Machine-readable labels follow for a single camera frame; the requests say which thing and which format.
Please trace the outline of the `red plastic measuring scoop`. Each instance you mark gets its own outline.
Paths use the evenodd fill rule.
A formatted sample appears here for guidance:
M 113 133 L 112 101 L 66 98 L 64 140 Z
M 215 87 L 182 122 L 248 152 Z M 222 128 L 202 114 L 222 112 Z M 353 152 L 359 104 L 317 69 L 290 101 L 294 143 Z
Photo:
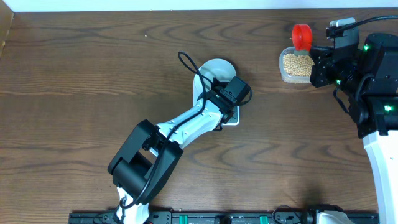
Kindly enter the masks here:
M 307 24 L 295 24 L 292 29 L 292 42 L 295 50 L 306 50 L 309 52 L 313 42 L 310 26 Z

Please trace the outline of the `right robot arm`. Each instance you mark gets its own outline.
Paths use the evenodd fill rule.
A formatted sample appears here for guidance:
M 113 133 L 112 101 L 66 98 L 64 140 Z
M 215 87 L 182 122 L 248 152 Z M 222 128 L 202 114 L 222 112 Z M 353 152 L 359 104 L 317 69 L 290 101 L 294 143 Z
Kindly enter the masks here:
M 380 223 L 397 223 L 397 36 L 369 34 L 363 48 L 312 47 L 311 84 L 335 85 L 369 158 Z

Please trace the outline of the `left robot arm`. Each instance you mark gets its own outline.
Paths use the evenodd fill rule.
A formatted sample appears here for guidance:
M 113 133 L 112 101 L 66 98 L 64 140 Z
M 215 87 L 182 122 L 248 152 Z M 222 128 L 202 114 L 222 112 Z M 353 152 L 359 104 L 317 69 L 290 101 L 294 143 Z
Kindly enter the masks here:
M 144 223 L 149 202 L 162 190 L 180 160 L 184 148 L 202 134 L 221 131 L 234 115 L 234 108 L 251 100 L 251 87 L 242 79 L 213 80 L 188 111 L 170 121 L 141 121 L 108 165 L 119 193 L 117 223 Z

